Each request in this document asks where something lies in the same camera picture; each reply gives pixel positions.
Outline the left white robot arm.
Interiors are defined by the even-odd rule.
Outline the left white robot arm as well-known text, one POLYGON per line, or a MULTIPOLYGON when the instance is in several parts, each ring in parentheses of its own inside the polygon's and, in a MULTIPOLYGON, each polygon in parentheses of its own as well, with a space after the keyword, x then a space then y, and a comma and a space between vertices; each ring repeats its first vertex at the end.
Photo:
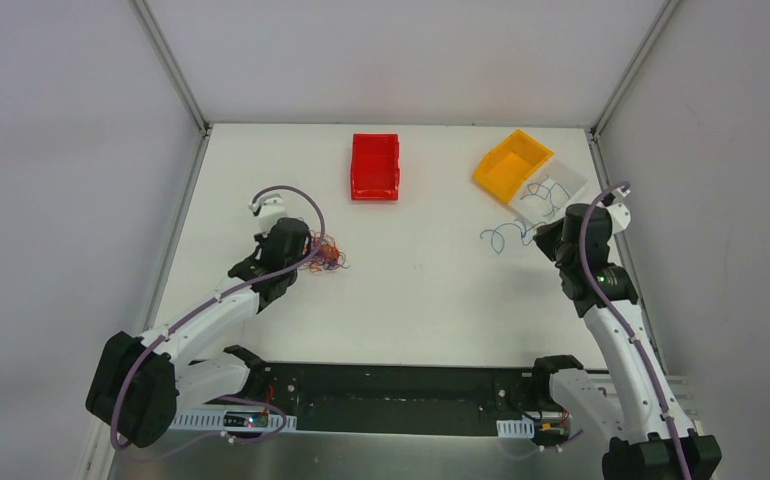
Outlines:
POLYGON ((283 217, 255 239, 254 252, 194 312, 105 343, 85 408, 126 444, 152 445, 178 414, 218 397, 249 405, 264 396, 266 378, 253 369, 260 360, 238 341, 245 323, 296 282, 313 238, 305 222, 283 217))

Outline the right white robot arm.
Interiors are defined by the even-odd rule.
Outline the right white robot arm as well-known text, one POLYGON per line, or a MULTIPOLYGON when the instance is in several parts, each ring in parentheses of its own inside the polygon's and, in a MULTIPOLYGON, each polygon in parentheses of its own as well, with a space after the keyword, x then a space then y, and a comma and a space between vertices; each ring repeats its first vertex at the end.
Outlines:
POLYGON ((534 236, 596 341, 618 401, 571 355, 537 359, 529 397, 544 410, 562 407, 585 433, 602 439, 606 479, 710 479, 722 460, 720 445, 682 409, 647 338, 632 280, 609 259, 612 237, 629 220, 621 203, 576 203, 534 236))

